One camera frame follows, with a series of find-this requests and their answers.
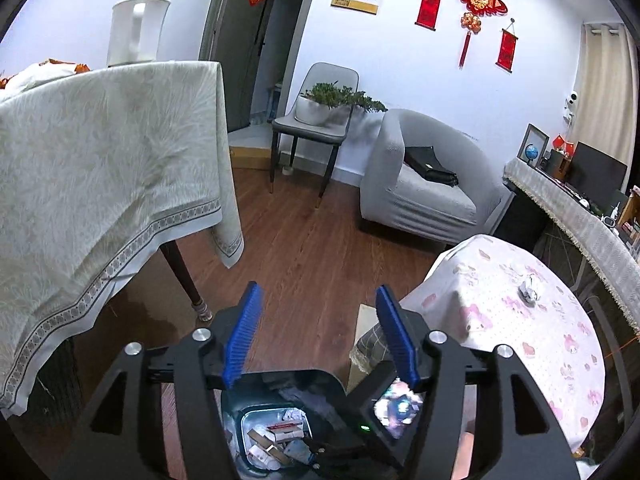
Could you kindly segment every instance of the potted plant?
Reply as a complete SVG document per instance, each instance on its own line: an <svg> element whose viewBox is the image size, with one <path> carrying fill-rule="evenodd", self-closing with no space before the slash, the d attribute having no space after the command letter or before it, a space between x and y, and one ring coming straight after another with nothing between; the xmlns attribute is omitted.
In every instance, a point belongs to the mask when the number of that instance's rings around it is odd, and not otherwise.
<svg viewBox="0 0 640 480"><path fill-rule="evenodd" d="M331 115L332 108L355 106L365 112L386 112L380 101L374 101L363 91L354 92L353 88L343 86L339 89L335 83L316 83L311 90L300 94L296 100L296 119L301 123L319 126Z"/></svg>

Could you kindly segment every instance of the metal bolt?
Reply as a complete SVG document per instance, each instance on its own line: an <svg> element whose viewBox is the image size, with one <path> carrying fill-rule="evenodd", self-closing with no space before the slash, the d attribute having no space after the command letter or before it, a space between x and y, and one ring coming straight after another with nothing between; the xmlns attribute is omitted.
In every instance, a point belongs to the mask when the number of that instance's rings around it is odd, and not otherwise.
<svg viewBox="0 0 640 480"><path fill-rule="evenodd" d="M142 351L142 345L140 343L129 343L124 347L124 353L127 355L138 355Z"/></svg>
<svg viewBox="0 0 640 480"><path fill-rule="evenodd" d="M197 328L193 331L191 337L193 337L196 341L206 341L211 337L211 330L209 330L208 328Z"/></svg>
<svg viewBox="0 0 640 480"><path fill-rule="evenodd" d="M429 340L436 345L441 345L447 340L447 334L441 332L440 330L434 330L429 334Z"/></svg>
<svg viewBox="0 0 640 480"><path fill-rule="evenodd" d="M513 355L513 348L509 345L500 345L498 346L498 355L501 355L505 359L508 359Z"/></svg>

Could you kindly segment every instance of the black bag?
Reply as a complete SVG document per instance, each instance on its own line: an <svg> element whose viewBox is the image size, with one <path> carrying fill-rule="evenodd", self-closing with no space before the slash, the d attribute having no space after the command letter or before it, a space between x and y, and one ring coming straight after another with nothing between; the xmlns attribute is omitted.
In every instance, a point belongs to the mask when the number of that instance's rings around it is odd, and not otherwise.
<svg viewBox="0 0 640 480"><path fill-rule="evenodd" d="M404 161L424 180L451 187L458 185L458 176L453 171L442 167L436 158L433 146L405 149Z"/></svg>

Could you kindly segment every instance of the tablecloth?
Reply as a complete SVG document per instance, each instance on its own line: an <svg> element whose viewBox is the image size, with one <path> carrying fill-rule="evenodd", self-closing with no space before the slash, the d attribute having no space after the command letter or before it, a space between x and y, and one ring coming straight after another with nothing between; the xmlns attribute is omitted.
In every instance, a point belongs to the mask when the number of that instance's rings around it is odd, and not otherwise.
<svg viewBox="0 0 640 480"><path fill-rule="evenodd" d="M619 237L545 175L519 158L504 177L523 190L567 234L640 335L640 266Z"/></svg>
<svg viewBox="0 0 640 480"><path fill-rule="evenodd" d="M533 306L518 286L535 275L542 297ZM602 405L605 368L593 325L575 296L532 254L477 235L456 246L400 305L431 329L468 348L508 344L556 414L572 450L584 441ZM376 325L351 352L365 371L390 358Z"/></svg>
<svg viewBox="0 0 640 480"><path fill-rule="evenodd" d="M213 226L222 262L240 257L219 64L108 68L3 102L0 204L0 408L20 414L160 244Z"/></svg>

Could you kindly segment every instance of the doorway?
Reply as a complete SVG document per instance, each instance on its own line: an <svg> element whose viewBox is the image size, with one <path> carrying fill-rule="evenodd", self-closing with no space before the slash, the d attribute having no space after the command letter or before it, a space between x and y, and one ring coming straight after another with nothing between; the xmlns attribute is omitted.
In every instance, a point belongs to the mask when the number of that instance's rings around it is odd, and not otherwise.
<svg viewBox="0 0 640 480"><path fill-rule="evenodd" d="M275 117L302 4L212 0L200 59L222 65L229 132Z"/></svg>

